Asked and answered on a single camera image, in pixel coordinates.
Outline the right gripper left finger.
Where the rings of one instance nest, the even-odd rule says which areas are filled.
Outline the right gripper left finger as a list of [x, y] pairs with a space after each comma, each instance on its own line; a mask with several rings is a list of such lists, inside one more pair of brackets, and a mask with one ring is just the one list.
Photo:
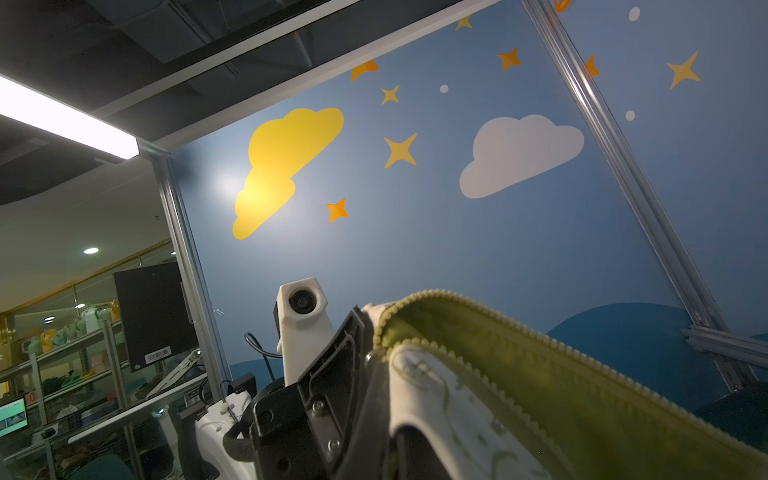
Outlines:
[[381, 479], [390, 444], [389, 364], [372, 355], [367, 364], [368, 383], [357, 411], [336, 479]]

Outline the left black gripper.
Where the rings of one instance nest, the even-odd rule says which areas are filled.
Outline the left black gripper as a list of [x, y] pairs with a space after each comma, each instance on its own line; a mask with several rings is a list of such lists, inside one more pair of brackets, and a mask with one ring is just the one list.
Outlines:
[[374, 327], [355, 306], [298, 383], [279, 378], [259, 391], [224, 435], [233, 461], [259, 479], [332, 479], [350, 444], [368, 388]]

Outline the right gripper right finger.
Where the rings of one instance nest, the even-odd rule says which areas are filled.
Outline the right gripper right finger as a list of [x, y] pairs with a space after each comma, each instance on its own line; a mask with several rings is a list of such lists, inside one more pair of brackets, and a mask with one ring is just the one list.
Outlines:
[[395, 433], [394, 456], [395, 479], [450, 479], [427, 438], [415, 427], [405, 426]]

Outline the cream green-lined hooded jacket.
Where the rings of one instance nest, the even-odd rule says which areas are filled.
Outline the cream green-lined hooded jacket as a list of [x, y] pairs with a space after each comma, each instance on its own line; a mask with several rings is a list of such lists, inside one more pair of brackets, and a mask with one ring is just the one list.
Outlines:
[[369, 305], [391, 432], [454, 479], [763, 479], [767, 456], [598, 360], [466, 296]]

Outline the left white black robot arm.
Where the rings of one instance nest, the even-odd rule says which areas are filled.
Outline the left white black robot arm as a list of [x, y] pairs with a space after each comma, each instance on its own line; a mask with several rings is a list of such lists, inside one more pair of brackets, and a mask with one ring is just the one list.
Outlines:
[[250, 375], [228, 399], [180, 415], [188, 479], [377, 478], [386, 431], [377, 427], [369, 385], [374, 325], [353, 308], [295, 382], [259, 392]]

